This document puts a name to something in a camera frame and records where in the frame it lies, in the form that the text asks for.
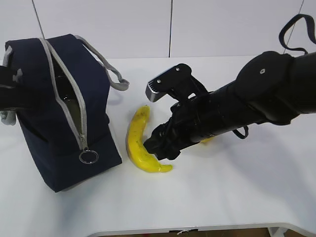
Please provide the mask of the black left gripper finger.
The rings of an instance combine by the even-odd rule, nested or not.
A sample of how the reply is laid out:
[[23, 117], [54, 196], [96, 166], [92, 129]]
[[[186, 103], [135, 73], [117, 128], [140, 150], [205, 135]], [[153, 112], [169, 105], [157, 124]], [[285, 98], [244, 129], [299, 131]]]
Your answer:
[[48, 67], [24, 69], [0, 67], [0, 109], [44, 111], [55, 107]]

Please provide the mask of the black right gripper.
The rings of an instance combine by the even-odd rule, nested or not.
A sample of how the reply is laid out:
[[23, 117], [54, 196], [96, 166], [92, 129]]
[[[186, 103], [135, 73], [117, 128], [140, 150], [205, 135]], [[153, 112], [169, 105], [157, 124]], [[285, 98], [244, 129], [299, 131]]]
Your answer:
[[175, 160], [181, 150], [207, 138], [207, 122], [202, 121], [207, 114], [206, 98], [191, 98], [170, 109], [170, 119], [156, 127], [144, 142], [148, 153], [158, 156], [158, 160]]

